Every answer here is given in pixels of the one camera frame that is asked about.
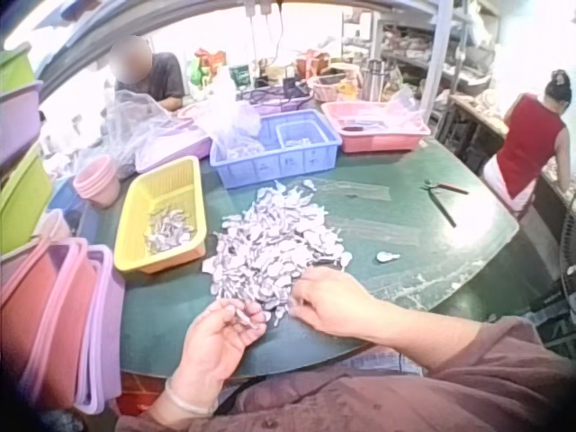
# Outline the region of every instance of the purple plastic tray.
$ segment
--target purple plastic tray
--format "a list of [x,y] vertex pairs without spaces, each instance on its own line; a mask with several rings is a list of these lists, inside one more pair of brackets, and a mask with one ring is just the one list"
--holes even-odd
[[75,406],[86,414],[99,414],[106,401],[122,393],[124,280],[113,268],[113,253],[108,247],[90,246],[88,258],[96,270],[96,287],[80,354]]
[[8,170],[40,135],[39,96],[42,82],[0,95],[0,170]]
[[184,156],[206,158],[210,154],[212,139],[198,127],[174,130],[157,137],[136,152],[136,171],[145,173]]

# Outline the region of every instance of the man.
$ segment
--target man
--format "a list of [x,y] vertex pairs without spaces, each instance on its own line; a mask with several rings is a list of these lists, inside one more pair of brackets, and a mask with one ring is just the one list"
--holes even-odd
[[[239,323],[237,309],[253,328]],[[116,432],[537,430],[576,381],[573,364],[547,351],[521,319],[481,324],[404,310],[327,268],[295,284],[291,314],[333,336],[392,347],[427,374],[336,366],[288,373],[243,389],[229,415],[213,417],[224,380],[266,330],[257,303],[225,299],[189,328],[164,393],[140,418],[120,418]]]
[[174,54],[154,54],[145,40],[129,36],[112,47],[110,66],[117,79],[116,91],[150,95],[170,112],[182,108],[184,81]]

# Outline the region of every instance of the table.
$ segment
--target table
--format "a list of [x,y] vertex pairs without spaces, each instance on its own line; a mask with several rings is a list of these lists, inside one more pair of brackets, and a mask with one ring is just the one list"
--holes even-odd
[[[348,271],[377,298],[429,310],[475,277],[518,232],[518,224],[483,183],[434,139],[410,153],[339,155],[334,170],[308,175],[318,191],[313,201],[326,206],[328,224],[342,229],[354,259]],[[458,185],[469,195],[440,192],[456,223],[452,228],[420,189],[425,179]],[[300,178],[283,180],[297,185]],[[245,210],[258,184],[223,189],[217,173],[202,162],[202,189],[208,232],[221,218]],[[113,248],[122,199],[102,212],[98,240]],[[216,238],[207,238],[207,257]],[[401,254],[379,265],[378,251]],[[121,366],[125,371],[168,376],[177,366],[185,331],[212,301],[211,276],[202,260],[154,275],[127,275],[121,325]],[[508,265],[499,263],[499,271]],[[315,365],[363,346],[330,337],[285,318],[251,347],[237,376],[276,374]]]

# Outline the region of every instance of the person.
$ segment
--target person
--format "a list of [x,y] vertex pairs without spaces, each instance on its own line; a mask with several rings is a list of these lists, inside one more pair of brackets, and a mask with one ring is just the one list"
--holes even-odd
[[[230,415],[213,416],[224,381],[266,331],[257,303],[219,300],[187,331],[165,391],[116,432],[535,430],[576,383],[573,365],[547,351],[518,318],[481,324],[378,301],[349,275],[307,270],[291,314],[318,331],[391,347],[425,377],[328,366],[288,373],[242,391]],[[236,309],[254,324],[240,324]]]
[[483,179],[516,217],[525,214],[551,157],[556,156],[560,189],[565,192],[570,185],[570,136],[560,117],[571,101],[570,78],[556,70],[543,98],[521,94],[504,116],[508,136],[484,167]]
[[170,112],[182,108],[184,80],[171,52],[152,53],[145,40],[130,36],[112,47],[111,69],[117,78],[115,91],[150,95]]

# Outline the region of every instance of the pile of small parts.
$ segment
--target pile of small parts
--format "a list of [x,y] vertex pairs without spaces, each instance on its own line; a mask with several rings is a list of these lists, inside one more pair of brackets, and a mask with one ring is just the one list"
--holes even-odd
[[187,215],[183,209],[166,207],[150,215],[150,233],[146,246],[151,255],[166,252],[192,240],[195,227],[186,225]]
[[[311,180],[303,185],[315,190]],[[256,201],[242,215],[223,218],[225,233],[218,237],[217,255],[204,261],[202,270],[212,274],[211,294],[259,302],[266,321],[274,326],[288,310],[293,280],[312,264],[335,264],[342,270],[352,254],[344,251],[338,231],[324,225],[328,214],[311,203],[298,186],[257,192]]]
[[303,147],[309,146],[312,144],[310,138],[302,138],[302,139],[288,139],[284,145],[286,147]]
[[226,148],[226,159],[247,158],[262,153],[264,150],[264,146],[254,139],[242,140],[241,145]]

